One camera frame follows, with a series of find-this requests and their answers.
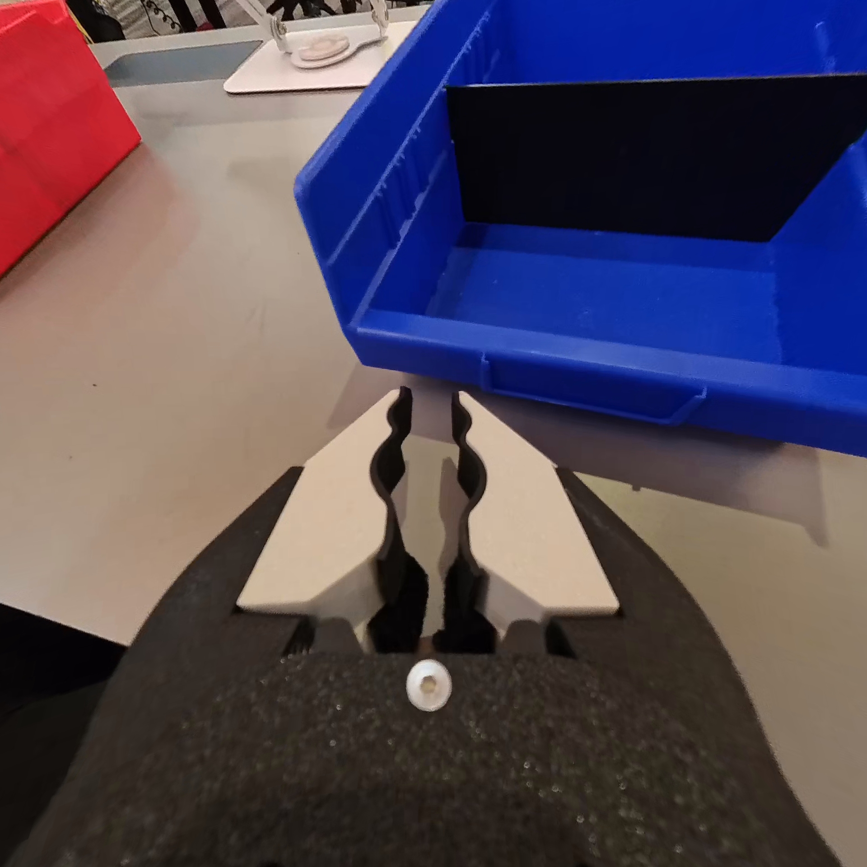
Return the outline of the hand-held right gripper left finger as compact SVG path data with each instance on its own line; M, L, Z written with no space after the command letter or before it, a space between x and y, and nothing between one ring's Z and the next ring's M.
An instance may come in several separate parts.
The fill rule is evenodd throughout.
M237 600L246 613L361 630L378 653L414 653L428 576L406 550L393 494L406 472L413 394L388 392L302 468Z

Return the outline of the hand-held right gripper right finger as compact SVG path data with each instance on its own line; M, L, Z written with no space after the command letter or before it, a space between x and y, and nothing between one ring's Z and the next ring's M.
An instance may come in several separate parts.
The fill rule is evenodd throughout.
M437 650L493 653L510 633L535 633L545 649L554 619L619 615L555 465L466 392L452 394L451 418L466 504Z

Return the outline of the blue plastic bin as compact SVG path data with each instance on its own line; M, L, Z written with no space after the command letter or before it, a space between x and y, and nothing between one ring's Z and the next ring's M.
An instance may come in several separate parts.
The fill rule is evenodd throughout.
M865 456L865 133L767 243L465 219L446 89L865 72L865 2L434 2L298 175L359 360Z

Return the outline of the red plastic bin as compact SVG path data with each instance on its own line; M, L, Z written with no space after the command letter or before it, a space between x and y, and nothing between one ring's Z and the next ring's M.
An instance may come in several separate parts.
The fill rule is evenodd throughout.
M67 4L2 4L1 273L140 143Z

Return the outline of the grey desk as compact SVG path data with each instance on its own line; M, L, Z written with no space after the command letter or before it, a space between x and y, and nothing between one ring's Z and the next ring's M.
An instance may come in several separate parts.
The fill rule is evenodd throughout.
M455 385L358 362L293 195L360 94L121 88L142 143L2 277L2 604L132 642L190 560L406 382L408 548L441 599ZM865 865L865 459L476 399L670 566L844 865Z

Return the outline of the dark grey desk pad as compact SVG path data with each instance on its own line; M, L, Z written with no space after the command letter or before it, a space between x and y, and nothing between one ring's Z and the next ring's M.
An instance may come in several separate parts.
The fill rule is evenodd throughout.
M119 57L104 71L114 88L224 81L261 45L261 41L247 41L147 51Z

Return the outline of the black divider card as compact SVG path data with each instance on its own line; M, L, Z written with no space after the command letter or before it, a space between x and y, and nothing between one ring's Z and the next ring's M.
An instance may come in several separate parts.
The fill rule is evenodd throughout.
M865 133L865 72L446 89L465 219L767 243Z

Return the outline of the white tablet stand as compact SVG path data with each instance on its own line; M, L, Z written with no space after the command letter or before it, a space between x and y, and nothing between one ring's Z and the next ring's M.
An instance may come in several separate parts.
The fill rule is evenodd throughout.
M269 13L261 2L238 5L266 38L224 81L224 92L230 95L364 89L422 16L391 23L387 4L371 2L369 19L359 23L300 30Z

